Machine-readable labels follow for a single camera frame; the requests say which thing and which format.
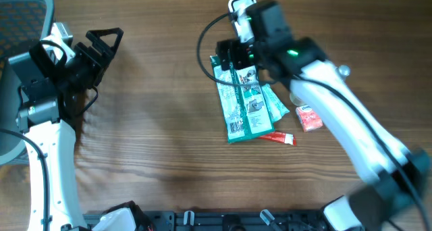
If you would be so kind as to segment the red stick sachet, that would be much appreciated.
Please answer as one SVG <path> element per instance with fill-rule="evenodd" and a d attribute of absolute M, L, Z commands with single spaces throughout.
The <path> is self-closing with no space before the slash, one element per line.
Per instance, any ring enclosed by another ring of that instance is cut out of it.
<path fill-rule="evenodd" d="M 288 134 L 285 132 L 271 132 L 262 136 L 259 139 L 270 140 L 277 143 L 283 143 L 286 145 L 296 146 L 296 138 L 293 134 Z"/>

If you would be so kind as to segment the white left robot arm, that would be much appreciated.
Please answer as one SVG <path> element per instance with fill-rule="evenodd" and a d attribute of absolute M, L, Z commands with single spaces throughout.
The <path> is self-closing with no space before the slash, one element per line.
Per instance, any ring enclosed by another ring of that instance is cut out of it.
<path fill-rule="evenodd" d="M 53 34 L 33 40 L 7 60 L 21 84 L 18 131 L 4 130 L 25 142 L 30 167 L 29 230 L 89 230 L 78 200 L 74 148 L 77 110 L 74 97 L 96 91 L 115 57 L 121 28 L 89 30 L 91 45 L 66 44 Z"/>

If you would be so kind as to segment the teal tissue packet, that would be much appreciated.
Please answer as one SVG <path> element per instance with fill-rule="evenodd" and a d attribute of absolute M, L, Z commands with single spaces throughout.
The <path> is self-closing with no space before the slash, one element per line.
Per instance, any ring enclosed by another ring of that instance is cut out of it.
<path fill-rule="evenodd" d="M 281 102 L 279 97 L 273 92 L 269 84 L 262 86 L 261 90 L 273 123 L 279 121 L 290 112 L 290 110 Z"/>

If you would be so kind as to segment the green lid glass jar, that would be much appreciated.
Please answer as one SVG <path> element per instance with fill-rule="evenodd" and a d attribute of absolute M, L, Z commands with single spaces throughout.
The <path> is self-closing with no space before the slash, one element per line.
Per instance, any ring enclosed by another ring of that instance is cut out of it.
<path fill-rule="evenodd" d="M 305 105 L 305 102 L 293 93 L 290 93 L 290 100 L 297 107 Z"/>

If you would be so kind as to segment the red carton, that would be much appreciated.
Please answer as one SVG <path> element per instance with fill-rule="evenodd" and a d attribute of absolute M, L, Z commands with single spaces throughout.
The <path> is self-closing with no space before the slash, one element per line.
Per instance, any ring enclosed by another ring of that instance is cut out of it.
<path fill-rule="evenodd" d="M 310 132 L 323 126 L 321 118 L 308 105 L 303 105 L 296 108 L 296 115 L 300 120 L 300 124 L 304 132 Z"/>

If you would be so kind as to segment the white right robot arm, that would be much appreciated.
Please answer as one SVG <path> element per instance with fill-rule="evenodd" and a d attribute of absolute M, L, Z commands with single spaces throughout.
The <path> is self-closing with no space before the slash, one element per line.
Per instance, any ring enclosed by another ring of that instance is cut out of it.
<path fill-rule="evenodd" d="M 415 204 L 426 230 L 431 229 L 422 202 L 429 156 L 410 150 L 371 115 L 348 88 L 323 50 L 311 39 L 217 43 L 223 68 L 263 66 L 300 97 L 339 141 L 364 182 L 323 209 L 331 230 L 380 230 L 383 223 Z"/>

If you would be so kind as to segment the green packaged goods bag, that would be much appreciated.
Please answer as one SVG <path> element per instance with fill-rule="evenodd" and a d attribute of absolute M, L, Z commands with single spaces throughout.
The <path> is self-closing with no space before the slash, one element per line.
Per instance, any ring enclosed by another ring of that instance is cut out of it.
<path fill-rule="evenodd" d="M 236 70 L 230 66 L 229 70 L 223 70 L 217 56 L 211 56 L 210 62 L 214 77 L 230 83 L 217 83 L 227 141 L 236 143 L 273 132 L 273 122 L 258 83 L 257 69 L 249 66 Z"/>

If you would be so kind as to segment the yellow oil glass bottle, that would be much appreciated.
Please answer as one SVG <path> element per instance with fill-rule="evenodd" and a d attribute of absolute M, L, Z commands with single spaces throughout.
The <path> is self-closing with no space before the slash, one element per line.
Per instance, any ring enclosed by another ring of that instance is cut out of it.
<path fill-rule="evenodd" d="M 336 72 L 342 80 L 346 80 L 350 75 L 351 69 L 347 65 L 340 65 L 337 67 Z"/>

